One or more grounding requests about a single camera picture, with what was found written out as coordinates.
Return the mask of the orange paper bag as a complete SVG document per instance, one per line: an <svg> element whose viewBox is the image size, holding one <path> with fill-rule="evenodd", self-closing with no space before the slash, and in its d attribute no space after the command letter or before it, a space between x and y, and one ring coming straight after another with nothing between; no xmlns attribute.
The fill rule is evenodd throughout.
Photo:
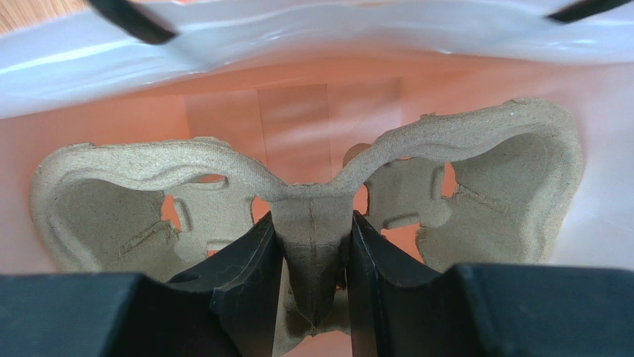
<svg viewBox="0 0 634 357"><path fill-rule="evenodd" d="M519 98L574 118L583 175L547 260L465 263L633 273L631 1L89 1L1 36L1 277L189 269L60 271L30 191L64 147L216 138L327 183L387 131ZM419 228L374 229L428 266ZM289 352L340 356L340 335Z"/></svg>

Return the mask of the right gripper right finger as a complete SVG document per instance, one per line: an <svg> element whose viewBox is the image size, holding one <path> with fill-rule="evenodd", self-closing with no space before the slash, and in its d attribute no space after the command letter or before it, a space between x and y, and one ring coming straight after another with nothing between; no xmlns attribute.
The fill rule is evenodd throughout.
<svg viewBox="0 0 634 357"><path fill-rule="evenodd" d="M354 356L631 356L633 273L455 265L438 272L353 215Z"/></svg>

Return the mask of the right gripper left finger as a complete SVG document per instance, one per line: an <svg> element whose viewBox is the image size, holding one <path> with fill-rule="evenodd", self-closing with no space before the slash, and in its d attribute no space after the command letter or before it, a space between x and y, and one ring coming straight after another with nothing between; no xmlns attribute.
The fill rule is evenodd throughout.
<svg viewBox="0 0 634 357"><path fill-rule="evenodd" d="M1 277L3 356L271 356L283 254L270 215L165 283L140 273Z"/></svg>

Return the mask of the grey pulp cup carrier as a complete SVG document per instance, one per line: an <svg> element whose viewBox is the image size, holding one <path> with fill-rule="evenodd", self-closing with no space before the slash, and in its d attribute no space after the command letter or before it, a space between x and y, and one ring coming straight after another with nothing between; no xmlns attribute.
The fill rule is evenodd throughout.
<svg viewBox="0 0 634 357"><path fill-rule="evenodd" d="M350 330L336 282L359 188L373 228L418 224L418 251L444 271L547 260L582 175L574 118L519 98L387 131L327 183L288 184L216 138L71 145L38 166L30 207L60 271L167 280L244 235L264 200L286 255L272 347L282 356Z"/></svg>

